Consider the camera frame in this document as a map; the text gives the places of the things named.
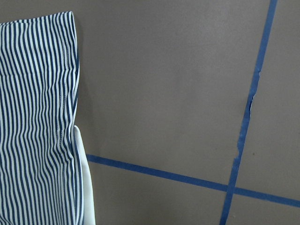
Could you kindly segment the navy white striped polo shirt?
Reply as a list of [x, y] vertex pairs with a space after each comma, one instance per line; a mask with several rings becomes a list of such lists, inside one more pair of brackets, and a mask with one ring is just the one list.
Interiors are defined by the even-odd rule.
[[0, 25], [0, 222], [93, 225], [71, 11]]

